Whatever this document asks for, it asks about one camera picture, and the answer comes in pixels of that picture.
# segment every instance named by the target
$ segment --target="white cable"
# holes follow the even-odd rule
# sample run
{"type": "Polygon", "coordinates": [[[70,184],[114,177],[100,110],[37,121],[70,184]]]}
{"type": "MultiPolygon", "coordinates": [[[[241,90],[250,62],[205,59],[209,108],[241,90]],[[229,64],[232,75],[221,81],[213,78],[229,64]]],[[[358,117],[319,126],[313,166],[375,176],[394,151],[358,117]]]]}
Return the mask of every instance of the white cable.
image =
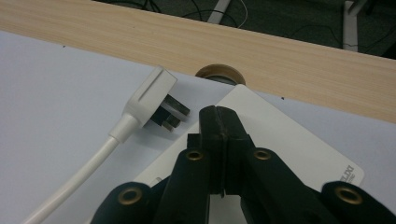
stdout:
{"type": "Polygon", "coordinates": [[[90,175],[102,164],[108,155],[119,144],[117,139],[109,136],[98,152],[63,186],[44,201],[28,218],[24,224],[39,224],[61,205],[90,175]]]}
{"type": "Polygon", "coordinates": [[[248,20],[248,8],[247,8],[247,6],[245,5],[244,0],[240,0],[240,1],[241,1],[242,5],[243,5],[244,8],[245,8],[246,15],[245,15],[244,21],[242,21],[242,23],[238,26],[238,28],[241,28],[241,27],[245,24],[245,22],[248,20]]]}
{"type": "Polygon", "coordinates": [[[98,152],[22,223],[39,224],[44,221],[91,176],[119,143],[125,142],[136,129],[146,124],[176,81],[162,67],[156,67],[126,103],[121,119],[98,152]]]}
{"type": "Polygon", "coordinates": [[[83,224],[91,224],[93,216],[89,217],[83,224]]]}

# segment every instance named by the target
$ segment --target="plug prong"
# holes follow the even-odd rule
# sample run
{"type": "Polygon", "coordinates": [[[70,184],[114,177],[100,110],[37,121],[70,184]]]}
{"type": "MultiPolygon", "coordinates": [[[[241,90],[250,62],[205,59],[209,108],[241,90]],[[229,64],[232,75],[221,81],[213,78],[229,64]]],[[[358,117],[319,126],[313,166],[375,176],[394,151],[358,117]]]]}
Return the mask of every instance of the plug prong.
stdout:
{"type": "Polygon", "coordinates": [[[163,126],[165,129],[172,131],[180,124],[180,119],[173,116],[169,111],[159,106],[154,114],[151,116],[151,120],[156,124],[163,126]]]}
{"type": "Polygon", "coordinates": [[[163,102],[166,103],[167,105],[170,105],[176,111],[180,112],[181,114],[183,114],[185,116],[188,116],[190,114],[190,110],[186,106],[184,106],[181,102],[179,102],[177,99],[173,98],[169,94],[167,94],[165,96],[165,99],[163,99],[163,102]]]}

